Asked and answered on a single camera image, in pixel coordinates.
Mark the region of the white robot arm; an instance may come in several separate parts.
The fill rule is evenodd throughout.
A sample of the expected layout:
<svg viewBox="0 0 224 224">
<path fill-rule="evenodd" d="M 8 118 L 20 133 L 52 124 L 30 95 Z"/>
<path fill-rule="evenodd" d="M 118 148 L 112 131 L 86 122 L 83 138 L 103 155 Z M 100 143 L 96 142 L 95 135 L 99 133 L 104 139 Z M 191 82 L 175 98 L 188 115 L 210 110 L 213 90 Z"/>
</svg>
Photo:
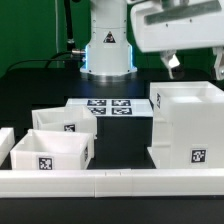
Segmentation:
<svg viewBox="0 0 224 224">
<path fill-rule="evenodd" d="M 211 48 L 215 78 L 224 79 L 224 0 L 90 0 L 91 40 L 84 49 L 83 73 L 97 77 L 135 72 L 126 27 L 138 49 L 158 52 L 174 79 L 176 52 Z"/>
</svg>

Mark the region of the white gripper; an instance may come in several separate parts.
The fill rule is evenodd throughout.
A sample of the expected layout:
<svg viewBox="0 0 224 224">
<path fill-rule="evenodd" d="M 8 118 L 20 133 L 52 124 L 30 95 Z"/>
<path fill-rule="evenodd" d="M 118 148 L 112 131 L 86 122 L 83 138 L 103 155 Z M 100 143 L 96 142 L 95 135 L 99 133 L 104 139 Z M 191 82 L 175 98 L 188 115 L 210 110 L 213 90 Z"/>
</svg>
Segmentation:
<svg viewBox="0 0 224 224">
<path fill-rule="evenodd" d="M 182 72 L 175 50 L 215 47 L 217 80 L 224 79 L 224 0 L 148 0 L 131 8 L 131 23 L 142 52 L 161 52 L 169 77 Z"/>
</svg>

